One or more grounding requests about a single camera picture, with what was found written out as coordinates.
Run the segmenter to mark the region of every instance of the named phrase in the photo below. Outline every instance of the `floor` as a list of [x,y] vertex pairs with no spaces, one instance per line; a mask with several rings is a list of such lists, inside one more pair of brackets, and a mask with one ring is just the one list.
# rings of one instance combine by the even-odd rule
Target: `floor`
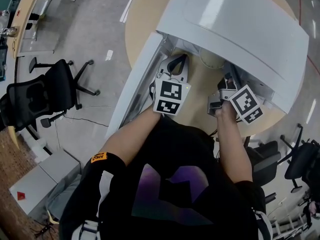
[[[46,19],[42,26],[39,26],[42,31],[39,32],[38,39],[45,37],[47,42],[44,45],[48,49],[55,49],[55,53],[38,56],[38,62],[73,60],[73,74],[76,74],[86,61],[93,59],[95,62],[94,65],[88,66],[81,78],[81,84],[94,91],[99,89],[101,94],[93,97],[80,93],[79,99],[83,109],[69,110],[69,118],[58,119],[53,127],[43,128],[40,121],[37,121],[38,132],[47,140],[51,150],[62,147],[82,165],[104,144],[107,125],[130,74],[131,67],[124,40],[125,24],[120,22],[128,1],[53,0]],[[320,67],[320,31],[317,28],[320,25],[320,0],[301,0],[301,7],[299,0],[287,2],[297,19],[300,18],[301,8],[301,26],[310,36],[308,55],[312,62],[307,60],[301,92],[289,114],[270,129],[253,137],[264,143],[277,140],[282,156],[285,156],[288,150],[279,141],[279,137],[284,134],[290,143],[294,142],[298,135],[297,123],[304,127],[304,140],[311,138],[320,141],[320,73],[316,69]],[[113,51],[111,60],[107,59],[108,50]],[[27,73],[30,60],[30,57],[20,59],[18,81],[33,79],[44,72],[38,68],[32,74]],[[313,103],[314,110],[307,122]],[[276,178],[263,187],[266,195],[277,193],[277,199],[267,205],[267,215],[270,219],[281,221],[287,219],[288,213],[293,216],[298,214],[297,202],[307,190],[307,186],[298,180],[298,185],[302,185],[303,189],[296,194],[290,193],[292,182],[284,179],[287,167],[286,162],[280,165]]]
[[[44,226],[28,217],[9,191],[13,184],[37,165],[35,156],[20,137],[18,144],[19,149],[12,142],[7,129],[0,132],[0,225],[8,239],[34,240],[34,234]],[[57,225],[46,232],[42,239],[58,240]]]

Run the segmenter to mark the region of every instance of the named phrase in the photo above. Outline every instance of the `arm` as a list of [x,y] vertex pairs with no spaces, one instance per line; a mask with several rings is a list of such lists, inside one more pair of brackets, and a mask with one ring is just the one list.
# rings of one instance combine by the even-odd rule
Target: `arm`
[[252,165],[242,143],[236,111],[229,101],[216,111],[222,167],[233,183],[252,182]]
[[161,114],[154,112],[150,106],[136,119],[115,132],[100,152],[109,152],[118,156],[127,166],[135,158],[160,117]]

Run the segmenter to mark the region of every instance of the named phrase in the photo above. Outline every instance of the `person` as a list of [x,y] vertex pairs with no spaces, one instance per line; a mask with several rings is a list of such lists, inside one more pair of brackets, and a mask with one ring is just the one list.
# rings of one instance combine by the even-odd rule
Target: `person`
[[303,208],[303,213],[306,216],[306,223],[308,225],[308,228],[311,228],[311,226],[312,226],[311,216],[314,218],[320,217],[319,203],[317,203],[315,201],[308,202],[308,204]]
[[152,107],[120,128],[85,166],[63,211],[60,239],[82,239],[92,222],[103,240],[134,235],[272,239],[266,224],[262,228],[269,235],[261,238],[265,194],[253,182],[229,101],[216,118],[219,162],[205,132]]

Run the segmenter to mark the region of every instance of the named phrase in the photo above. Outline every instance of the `black cable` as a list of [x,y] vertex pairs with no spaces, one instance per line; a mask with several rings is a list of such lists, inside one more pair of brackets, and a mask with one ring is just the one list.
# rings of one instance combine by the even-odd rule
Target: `black cable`
[[60,141],[59,141],[59,136],[58,136],[57,120],[55,120],[55,131],[56,131],[56,138],[58,139],[59,149],[61,149],[61,147],[60,147]]
[[212,137],[213,135],[215,135],[218,132],[218,129],[215,129],[215,131],[213,133],[211,133],[209,136]]
[[65,118],[68,118],[68,119],[72,119],[72,120],[85,120],[85,121],[89,121],[91,123],[94,123],[94,124],[97,124],[97,125],[101,125],[101,126],[104,126],[104,127],[109,127],[109,125],[105,125],[105,124],[102,124],[102,123],[98,123],[98,122],[94,122],[94,121],[91,121],[89,119],[84,119],[84,118],[71,118],[71,117],[67,117],[65,115],[63,115]]
[[220,149],[219,149],[218,153],[216,153],[215,159],[218,159],[219,155],[220,155]]

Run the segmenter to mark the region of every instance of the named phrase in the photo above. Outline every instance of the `shoulder strap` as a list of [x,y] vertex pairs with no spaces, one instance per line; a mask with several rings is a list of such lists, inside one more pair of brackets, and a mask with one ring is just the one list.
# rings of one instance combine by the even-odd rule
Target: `shoulder strap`
[[258,237],[259,240],[272,240],[273,230],[272,225],[263,212],[258,210],[253,210],[258,225]]
[[86,220],[73,232],[71,240],[101,240],[98,222]]

